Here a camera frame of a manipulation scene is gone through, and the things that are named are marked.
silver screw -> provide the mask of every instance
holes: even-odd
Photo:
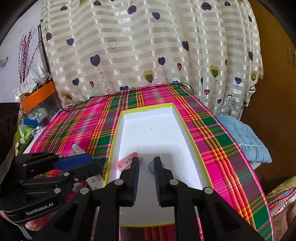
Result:
[[[179,183],[179,181],[176,180],[176,179],[171,179],[171,180],[170,180],[170,184],[171,184],[171,185],[178,185],[178,183]]]
[[[82,188],[80,189],[80,193],[81,194],[87,194],[89,192],[89,189],[88,188]]]
[[[213,189],[207,187],[207,188],[205,188],[205,193],[206,193],[206,194],[212,194],[212,193],[213,193]]]
[[[115,180],[115,185],[122,185],[123,184],[123,180],[121,180],[121,179],[117,179],[117,180]]]
[[[54,190],[54,192],[57,193],[57,194],[58,194],[60,191],[61,191],[61,189],[59,189],[59,188],[55,188],[55,190]]]

wooden wardrobe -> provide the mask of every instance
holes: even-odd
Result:
[[[255,85],[242,122],[268,148],[272,163],[256,174],[265,193],[296,175],[296,48],[279,21],[257,0],[249,0],[259,34],[264,77]]]

curtain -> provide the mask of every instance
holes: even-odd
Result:
[[[248,0],[44,0],[41,29],[61,98],[186,82],[214,114],[239,117],[262,78]]]

black wire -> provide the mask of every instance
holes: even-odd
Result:
[[[188,84],[188,83],[185,83],[185,82],[181,82],[181,83],[170,83],[169,85],[184,86],[183,84],[187,84],[187,85],[189,85],[190,88],[192,89],[192,93],[193,93],[193,95],[194,95],[193,88],[192,88],[191,85]],[[163,85],[155,86],[155,87],[152,87],[152,88],[151,88],[150,86],[148,86],[147,88],[142,87],[141,89],[138,89],[138,90],[135,89],[135,90],[132,90],[132,91],[129,91],[129,92],[124,92],[124,93],[119,92],[119,93],[115,93],[115,94],[108,94],[108,95],[94,96],[93,98],[90,98],[90,99],[99,98],[99,97],[104,97],[104,96],[105,96],[106,98],[104,98],[104,99],[100,100],[99,102],[96,102],[96,103],[94,103],[94,104],[92,104],[92,105],[89,105],[89,106],[78,107],[78,108],[72,108],[72,109],[70,109],[70,110],[66,110],[66,109],[64,109],[64,108],[61,108],[61,109],[64,110],[64,111],[66,111],[66,112],[70,112],[70,111],[72,111],[72,110],[84,109],[84,108],[92,107],[92,106],[94,106],[94,105],[96,105],[96,104],[99,104],[99,103],[103,102],[104,100],[108,99],[110,96],[121,96],[121,95],[126,95],[126,94],[133,94],[133,93],[137,93],[137,92],[145,91],[145,90],[154,90],[154,89],[157,89],[157,88],[160,88],[160,87],[163,87],[163,86],[167,86],[167,85],[168,85],[168,84],[163,84]],[[79,104],[77,104],[77,105],[81,105],[81,104],[83,104],[84,102],[89,101],[90,99],[85,100],[85,101],[83,101],[83,102],[81,102],[81,103],[79,103]]]

purple heart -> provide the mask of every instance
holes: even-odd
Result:
[[[158,12],[153,12],[152,15],[156,20],[160,19],[160,14]]]
[[[92,57],[91,57],[91,64],[92,64],[93,66],[98,67],[98,65],[100,64],[100,62],[101,62],[101,58],[100,58],[100,56],[98,56],[97,54],[96,54],[95,56],[92,56]]]
[[[77,86],[79,84],[79,79],[76,78],[74,80],[72,80],[73,85]]]
[[[187,51],[189,51],[188,41],[182,41],[182,46],[183,46],[184,49],[186,49]]]
[[[137,11],[137,8],[135,5],[131,5],[129,8],[128,8],[128,14],[132,14],[134,12]]]
[[[51,33],[46,33],[46,40],[51,40],[52,39],[52,34]]]
[[[70,39],[67,39],[67,44],[72,46],[72,44],[74,43],[74,38],[70,38]]]
[[[128,89],[129,89],[129,87],[128,87],[127,85],[124,86],[124,87],[123,87],[123,86],[120,87],[120,90],[121,90],[121,91],[122,91],[122,90],[128,90]]]
[[[68,8],[67,8],[67,6],[65,6],[65,5],[61,7],[61,11],[63,11],[63,10],[67,10],[67,9],[68,9]]]
[[[165,58],[164,57],[158,58],[158,63],[160,65],[164,65],[165,64]]]
[[[235,82],[239,85],[242,82],[241,78],[235,77]]]
[[[94,5],[95,6],[101,6],[101,2],[100,1],[94,1]]]
[[[249,52],[249,58],[253,62],[253,53],[251,51]]]
[[[209,3],[204,2],[204,3],[202,4],[202,9],[203,9],[203,10],[211,10],[211,9],[212,9],[212,6],[211,6]]]

